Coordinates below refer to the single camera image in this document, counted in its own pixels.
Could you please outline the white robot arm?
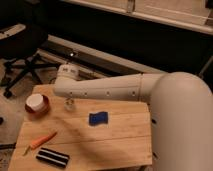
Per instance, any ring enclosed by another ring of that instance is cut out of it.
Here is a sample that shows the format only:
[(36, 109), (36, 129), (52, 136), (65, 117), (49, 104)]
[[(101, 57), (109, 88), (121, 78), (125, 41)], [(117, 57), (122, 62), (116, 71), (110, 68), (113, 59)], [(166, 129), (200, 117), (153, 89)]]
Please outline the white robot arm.
[(153, 171), (213, 171), (213, 92), (201, 78), (186, 72), (77, 76), (76, 66), (61, 65), (54, 93), (150, 105)]

